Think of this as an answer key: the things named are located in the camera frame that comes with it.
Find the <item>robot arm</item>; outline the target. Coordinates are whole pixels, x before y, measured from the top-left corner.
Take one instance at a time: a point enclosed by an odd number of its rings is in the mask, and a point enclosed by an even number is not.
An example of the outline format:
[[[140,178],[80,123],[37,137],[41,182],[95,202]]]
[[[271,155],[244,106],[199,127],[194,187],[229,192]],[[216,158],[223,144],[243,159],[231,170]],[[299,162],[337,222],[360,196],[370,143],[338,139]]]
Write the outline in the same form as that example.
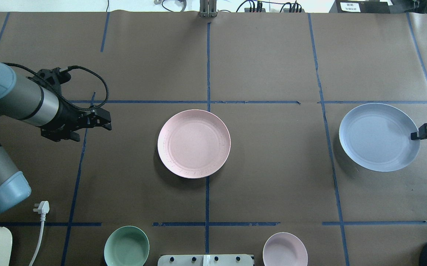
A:
[[[94,75],[105,88],[100,104],[77,106],[62,93],[71,71]],[[39,71],[0,62],[0,215],[28,199],[38,178],[65,172],[64,153],[56,144],[80,141],[79,131],[112,130],[105,80],[83,66]]]

